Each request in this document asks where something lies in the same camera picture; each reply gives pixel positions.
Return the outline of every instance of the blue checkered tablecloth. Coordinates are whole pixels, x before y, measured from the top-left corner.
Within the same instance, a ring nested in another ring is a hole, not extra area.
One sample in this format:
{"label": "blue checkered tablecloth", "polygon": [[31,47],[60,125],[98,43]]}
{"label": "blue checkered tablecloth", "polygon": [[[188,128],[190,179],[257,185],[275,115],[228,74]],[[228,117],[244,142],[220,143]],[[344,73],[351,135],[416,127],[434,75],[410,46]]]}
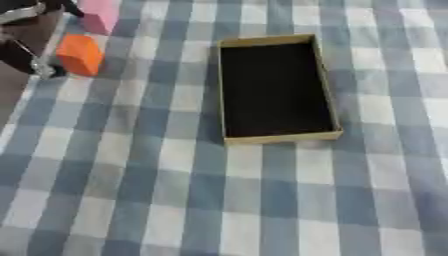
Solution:
{"label": "blue checkered tablecloth", "polygon": [[[446,0],[118,3],[100,74],[32,78],[2,132],[0,255],[448,255]],[[223,146],[216,41],[292,33],[345,134]]]}

